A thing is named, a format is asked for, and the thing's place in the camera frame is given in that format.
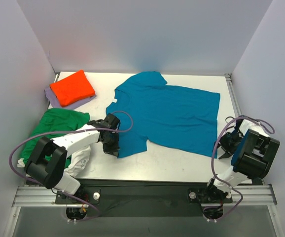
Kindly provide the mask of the teal blue t shirt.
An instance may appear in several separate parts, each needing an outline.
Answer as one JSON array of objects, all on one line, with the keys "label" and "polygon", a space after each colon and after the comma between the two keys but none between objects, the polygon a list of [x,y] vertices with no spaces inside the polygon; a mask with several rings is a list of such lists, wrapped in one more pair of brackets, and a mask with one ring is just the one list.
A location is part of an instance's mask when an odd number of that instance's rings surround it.
[{"label": "teal blue t shirt", "polygon": [[114,90],[106,113],[120,119],[119,157],[147,150],[147,141],[210,157],[217,139],[220,94],[168,85],[159,72],[131,76]]}]

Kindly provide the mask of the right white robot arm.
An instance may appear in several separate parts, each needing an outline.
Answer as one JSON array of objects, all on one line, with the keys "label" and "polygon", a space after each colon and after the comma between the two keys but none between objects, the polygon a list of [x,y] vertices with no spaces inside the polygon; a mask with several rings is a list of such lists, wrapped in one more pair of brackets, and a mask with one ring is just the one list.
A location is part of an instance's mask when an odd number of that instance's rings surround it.
[{"label": "right white robot arm", "polygon": [[[213,178],[203,189],[206,200],[223,200],[240,183],[265,178],[269,173],[280,141],[271,137],[275,130],[271,125],[267,128],[266,124],[268,122],[264,120],[247,116],[238,116],[227,123],[214,143],[211,160]],[[231,158],[231,162],[225,172],[216,174],[214,159],[219,148],[224,151],[220,158]]]}]

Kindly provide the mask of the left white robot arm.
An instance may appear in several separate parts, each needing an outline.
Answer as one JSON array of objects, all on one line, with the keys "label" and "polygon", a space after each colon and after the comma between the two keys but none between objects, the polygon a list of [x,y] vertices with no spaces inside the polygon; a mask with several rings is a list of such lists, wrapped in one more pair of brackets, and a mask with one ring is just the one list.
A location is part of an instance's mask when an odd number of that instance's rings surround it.
[{"label": "left white robot arm", "polygon": [[93,120],[73,133],[49,139],[42,137],[36,143],[25,165],[25,172],[48,189],[67,193],[73,203],[84,199],[80,182],[65,171],[66,159],[91,144],[101,142],[105,154],[119,155],[120,120],[113,114]]}]

